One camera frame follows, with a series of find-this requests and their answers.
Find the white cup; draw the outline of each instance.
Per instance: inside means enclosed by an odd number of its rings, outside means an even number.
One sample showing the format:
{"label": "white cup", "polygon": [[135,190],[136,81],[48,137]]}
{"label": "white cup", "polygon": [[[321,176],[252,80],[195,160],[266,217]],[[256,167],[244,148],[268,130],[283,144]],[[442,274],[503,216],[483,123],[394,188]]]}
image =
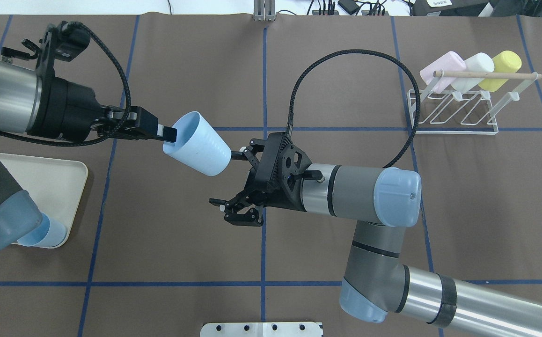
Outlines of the white cup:
{"label": "white cup", "polygon": [[67,236],[67,228],[61,222],[42,213],[42,222],[32,232],[20,237],[17,243],[25,247],[55,247]]}
{"label": "white cup", "polygon": [[207,176],[221,173],[232,151],[198,111],[183,115],[174,125],[175,143],[165,141],[162,151]]}

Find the white mounting plate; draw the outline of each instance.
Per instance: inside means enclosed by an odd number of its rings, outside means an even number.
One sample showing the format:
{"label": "white mounting plate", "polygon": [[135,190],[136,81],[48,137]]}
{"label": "white mounting plate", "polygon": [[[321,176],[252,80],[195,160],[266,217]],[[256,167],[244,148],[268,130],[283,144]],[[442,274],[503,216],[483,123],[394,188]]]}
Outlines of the white mounting plate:
{"label": "white mounting plate", "polygon": [[242,322],[209,323],[200,330],[200,337],[322,337],[321,322]]}
{"label": "white mounting plate", "polygon": [[72,230],[88,168],[80,161],[37,156],[0,154],[0,161],[21,188],[27,190],[38,209],[67,228],[63,242],[48,248],[61,247]]}

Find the white label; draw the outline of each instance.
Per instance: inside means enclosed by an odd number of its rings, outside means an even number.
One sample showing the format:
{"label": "white label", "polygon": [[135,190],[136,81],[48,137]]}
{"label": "white label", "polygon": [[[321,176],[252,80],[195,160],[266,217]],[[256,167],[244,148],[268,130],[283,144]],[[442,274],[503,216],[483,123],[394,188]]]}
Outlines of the white label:
{"label": "white label", "polygon": [[452,0],[427,0],[429,7],[444,7],[452,5]]}

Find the white dish rack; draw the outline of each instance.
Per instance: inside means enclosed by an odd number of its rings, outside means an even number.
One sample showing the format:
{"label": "white dish rack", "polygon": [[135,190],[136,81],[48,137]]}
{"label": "white dish rack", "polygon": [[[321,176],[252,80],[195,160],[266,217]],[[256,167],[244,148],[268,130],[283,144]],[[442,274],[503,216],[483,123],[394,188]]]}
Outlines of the white dish rack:
{"label": "white dish rack", "polygon": [[[433,76],[429,85],[424,90],[419,90],[421,114],[418,134],[497,134],[496,115],[508,103],[517,102],[524,89],[542,78],[542,75],[538,73],[473,73],[443,70],[435,71]],[[509,79],[521,80],[521,83],[492,105],[491,94],[487,90],[472,90],[464,94],[455,90],[434,93],[433,88],[442,77]],[[414,121],[414,111],[417,107],[414,90],[408,90],[407,97],[410,120]]]}

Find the white tray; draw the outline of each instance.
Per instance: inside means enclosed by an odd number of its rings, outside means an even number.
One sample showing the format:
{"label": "white tray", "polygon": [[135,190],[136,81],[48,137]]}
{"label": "white tray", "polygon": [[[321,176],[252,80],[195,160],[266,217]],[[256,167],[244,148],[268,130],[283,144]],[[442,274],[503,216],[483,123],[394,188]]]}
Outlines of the white tray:
{"label": "white tray", "polygon": [[88,168],[80,161],[0,154],[0,161],[29,192],[41,212],[59,220],[69,237],[73,220],[88,178]]}

